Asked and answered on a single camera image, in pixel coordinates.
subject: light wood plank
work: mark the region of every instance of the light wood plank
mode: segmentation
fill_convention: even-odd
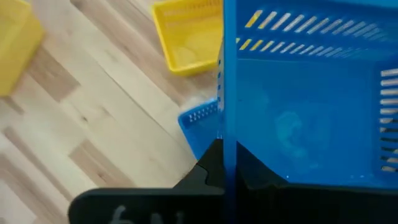
[[[0,224],[31,224],[36,219],[35,213],[2,179],[0,179],[0,192]]]
[[[74,77],[43,49],[36,52],[27,72],[57,102],[79,86]]]
[[[177,104],[197,92],[195,86],[186,79],[171,75],[163,55],[124,21],[106,1],[74,0],[73,3]]]
[[[69,154],[85,139],[83,131],[30,76],[20,81],[12,99],[25,111],[24,119],[18,123],[37,130],[36,135],[43,145]]]
[[[164,167],[181,176],[195,163],[192,154],[182,149],[145,111],[122,91],[91,57],[55,39],[47,39],[45,48],[67,69],[87,92],[96,96],[123,130],[143,146],[147,154],[157,158]]]
[[[155,119],[168,133],[172,135],[174,139],[187,151],[189,147],[182,138],[180,127],[177,124],[177,116],[181,112],[177,106],[170,100],[170,98],[162,92],[160,88],[154,85],[154,83],[148,79],[148,77],[130,61],[130,59],[120,51],[109,39],[98,30],[87,18],[78,13],[74,7],[63,6],[62,8],[57,4],[53,6],[52,11],[60,11],[57,15],[57,19],[62,23],[64,29],[59,30],[59,26],[52,27],[51,24],[48,26],[50,33],[54,36],[62,36],[68,39],[73,45],[80,46],[85,49],[87,54],[92,56],[96,63],[98,63],[103,70],[109,75],[136,103],[141,106],[153,119]],[[201,95],[204,97],[201,101],[208,99],[209,93],[206,90],[196,91],[195,95]],[[192,97],[197,96],[186,95],[186,100],[190,101]],[[161,111],[169,111],[170,117],[165,118],[164,116],[158,117],[157,115],[163,115]],[[161,121],[169,119],[174,120],[174,123],[167,122],[162,123]]]
[[[70,157],[98,187],[136,186],[89,140],[83,141]]]
[[[19,156],[17,161],[25,160],[22,165],[28,166],[25,167],[24,170],[32,171],[34,169],[38,169],[39,173],[43,174],[46,176],[46,178],[51,182],[51,184],[59,190],[59,192],[68,200],[72,201],[73,197],[72,195],[68,192],[67,189],[64,188],[64,186],[61,184],[61,182],[46,168],[45,165],[43,165],[43,162],[40,161],[35,154],[32,152],[32,150],[29,148],[26,143],[23,142],[23,140],[17,135],[17,133],[10,127],[6,128],[4,131],[4,137],[7,138],[10,143],[12,143],[16,149],[21,152],[26,158],[28,158],[29,161],[25,160],[23,157]],[[57,200],[57,202],[64,202],[62,198]]]
[[[156,27],[149,13],[149,7],[145,9],[137,1],[130,0],[107,0],[107,3],[148,43],[160,54],[163,54],[162,45],[157,35]]]
[[[142,144],[144,139],[132,138],[109,113],[103,114],[103,106],[84,89],[79,88],[66,98],[62,108],[84,128],[89,141],[138,187],[173,186],[180,179],[180,172],[170,176],[170,169],[159,166]]]
[[[17,147],[21,143],[18,143],[16,146],[8,140],[5,135],[0,134],[0,143],[0,149],[2,149],[0,154],[6,156],[14,167],[30,177],[34,184],[47,194],[49,200],[51,200],[60,211],[66,214],[70,200],[67,200],[67,198],[61,194],[62,189],[59,189],[54,183],[52,180],[53,177],[49,176],[50,174],[48,174],[48,171],[43,170],[46,168],[40,165],[42,161],[36,161],[36,159],[26,156],[20,148]]]
[[[18,136],[29,145],[34,156],[42,161],[46,169],[58,179],[72,197],[76,197],[86,190],[97,188],[67,155],[60,154],[57,150],[54,150],[57,149],[56,147],[44,144],[35,129],[23,124],[15,124],[13,128]]]
[[[36,218],[36,220],[33,221],[33,224],[51,224],[51,223],[46,222],[46,221],[43,220],[43,219]]]
[[[66,216],[51,203],[42,189],[39,189],[28,176],[16,168],[4,155],[0,155],[0,179],[7,183],[37,217],[44,218],[52,223],[68,223]]]
[[[2,101],[11,109],[13,109],[17,114],[24,114],[24,110],[11,97],[5,96],[2,98]]]
[[[10,126],[13,122],[20,119],[21,115],[9,106],[9,103],[4,100],[0,100],[0,130]]]

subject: plastic crate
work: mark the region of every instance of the plastic crate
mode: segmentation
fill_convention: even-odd
[[[357,2],[224,2],[227,169],[238,141],[289,182],[398,187],[398,2]]]
[[[216,67],[223,36],[222,0],[173,0],[153,7],[169,69],[193,75]]]
[[[43,33],[29,3],[0,1],[0,96],[11,92]]]
[[[178,123],[196,159],[200,159],[217,138],[220,129],[217,110],[217,101],[210,100],[178,117]]]

